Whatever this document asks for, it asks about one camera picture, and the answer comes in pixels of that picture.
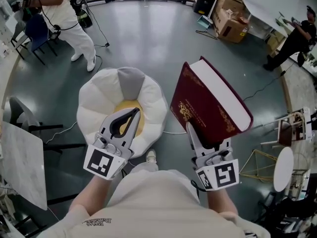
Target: book cover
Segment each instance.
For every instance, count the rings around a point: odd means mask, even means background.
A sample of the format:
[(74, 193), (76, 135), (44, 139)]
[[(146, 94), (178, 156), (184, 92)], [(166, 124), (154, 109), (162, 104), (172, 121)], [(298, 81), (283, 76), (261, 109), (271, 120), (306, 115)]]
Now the book cover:
[[(227, 109), (231, 110), (231, 117), (222, 104), (220, 104), (220, 102), (223, 103), (224, 101), (223, 99), (219, 101), (219, 99), (223, 98), (221, 93), (221, 97), (219, 97), (219, 93), (215, 94), (217, 89), (213, 89), (212, 93), (210, 87), (205, 85), (208, 82), (206, 81), (208, 78), (200, 79), (189, 64), (185, 62), (177, 82), (170, 109), (185, 130), (186, 122), (189, 121), (195, 128), (204, 147), (211, 148), (213, 144), (222, 142), (226, 138), (249, 129), (253, 123), (253, 117), (241, 98), (222, 75), (206, 59), (201, 57), (200, 60), (204, 60), (207, 63), (207, 70), (213, 70), (213, 73), (216, 73), (214, 74), (216, 75), (214, 78), (217, 78), (222, 86), (226, 88), (227, 92), (230, 92), (230, 97), (234, 99), (228, 101), (234, 102), (236, 107), (243, 110), (245, 116), (247, 116), (246, 124), (244, 124), (245, 129), (239, 129), (232, 118), (234, 110), (228, 109), (228, 105), (226, 105)], [(236, 116), (234, 119), (237, 122), (239, 118), (239, 116)]]

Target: person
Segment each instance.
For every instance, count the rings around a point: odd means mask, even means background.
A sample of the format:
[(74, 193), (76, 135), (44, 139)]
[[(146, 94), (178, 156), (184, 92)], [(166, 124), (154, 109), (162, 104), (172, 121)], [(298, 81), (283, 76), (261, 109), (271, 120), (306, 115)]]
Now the person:
[(309, 40), (316, 36), (315, 18), (315, 12), (310, 6), (307, 6), (307, 20), (302, 21), (301, 25), (294, 21), (283, 19), (285, 24), (290, 24), (295, 29), (288, 36), (280, 52), (275, 57), (267, 56), (267, 64), (264, 64), (263, 67), (272, 71), (294, 53), (304, 51), (309, 45)]
[(96, 50), (92, 39), (78, 23), (70, 0), (31, 0), (29, 7), (41, 7), (47, 26), (56, 32), (54, 25), (61, 30), (59, 38), (66, 41), (75, 50), (71, 61), (76, 61), (84, 55), (87, 60), (87, 71), (92, 71), (96, 65)]
[(106, 208), (111, 181), (94, 176), (66, 216), (38, 237), (270, 237), (238, 216), (225, 189), (207, 192), (209, 209), (204, 208), (186, 176), (159, 171), (154, 150), (146, 160), (122, 179)]

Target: black clothing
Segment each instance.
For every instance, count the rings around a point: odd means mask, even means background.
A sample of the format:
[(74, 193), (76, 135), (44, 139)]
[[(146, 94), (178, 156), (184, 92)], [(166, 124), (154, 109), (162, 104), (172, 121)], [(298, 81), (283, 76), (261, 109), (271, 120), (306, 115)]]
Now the black clothing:
[[(311, 37), (316, 36), (316, 27), (314, 24), (309, 23), (307, 20), (302, 21), (302, 29), (309, 33)], [(292, 54), (303, 51), (308, 46), (309, 41), (295, 28), (293, 32), (286, 39), (280, 52), (270, 59), (267, 63), (267, 67), (273, 70), (279, 67), (286, 61)]]

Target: gray floor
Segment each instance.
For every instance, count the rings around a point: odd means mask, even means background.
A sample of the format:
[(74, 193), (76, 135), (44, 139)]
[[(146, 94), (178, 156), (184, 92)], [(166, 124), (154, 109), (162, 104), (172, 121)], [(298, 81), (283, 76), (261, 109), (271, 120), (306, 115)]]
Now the gray floor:
[[(203, 29), (196, 23), (199, 15), (191, 7), (163, 1), (116, 1), (93, 6), (91, 10), (110, 43), (109, 48), (96, 47), (97, 54), (103, 58), (102, 68), (139, 68), (161, 85), (168, 103), (183, 63), (194, 63), (200, 56), (208, 59), (242, 98), (252, 95), (277, 77), (274, 72), (262, 69), (266, 52), (261, 40), (247, 36), (242, 43), (232, 44), (199, 35), (195, 30)], [(87, 33), (95, 44), (106, 43), (96, 24)], [(63, 123), (70, 127), (76, 121), (78, 91), (96, 73), (100, 59), (97, 58), (95, 70), (88, 73), (83, 57), (70, 62), (73, 50), (67, 43), (59, 41), (53, 46), (57, 58), (46, 47), (45, 54), (40, 54), (47, 66), (42, 66), (33, 55), (27, 54), (26, 60), (19, 64), (11, 94), (29, 106), (44, 124)], [(254, 126), (286, 113), (280, 82), (275, 81), (265, 91), (247, 100), (246, 105), (254, 116)], [(8, 117), (6, 105), (5, 119)], [(232, 138), (234, 156), (239, 159), (240, 166), (252, 149), (260, 149), (260, 142), (276, 137), (274, 133), (267, 134), (268, 129), (250, 130)], [(165, 130), (183, 131), (171, 113)], [(46, 131), (44, 141), (54, 132)], [(84, 138), (75, 126), (54, 140), (54, 143), (62, 142), (84, 142)], [(193, 152), (187, 135), (163, 134), (154, 148), (161, 169), (177, 169), (198, 182), (192, 169)], [(65, 150), (61, 156), (56, 152), (45, 153), (48, 199), (78, 193), (87, 184), (91, 175), (82, 169), (84, 156), (85, 150)], [(133, 160), (134, 163), (142, 161), (143, 158)], [(270, 190), (271, 184), (242, 178), (240, 185), (228, 191), (240, 215), (252, 220), (258, 214), (258, 201)], [(44, 212), (19, 197), (13, 200), (18, 209), (33, 213), (41, 223), (51, 225), (55, 222), (51, 212)], [(205, 195), (201, 195), (201, 200), (206, 205)], [(68, 205), (69, 202), (62, 203), (51, 206), (51, 209), (62, 218)]]

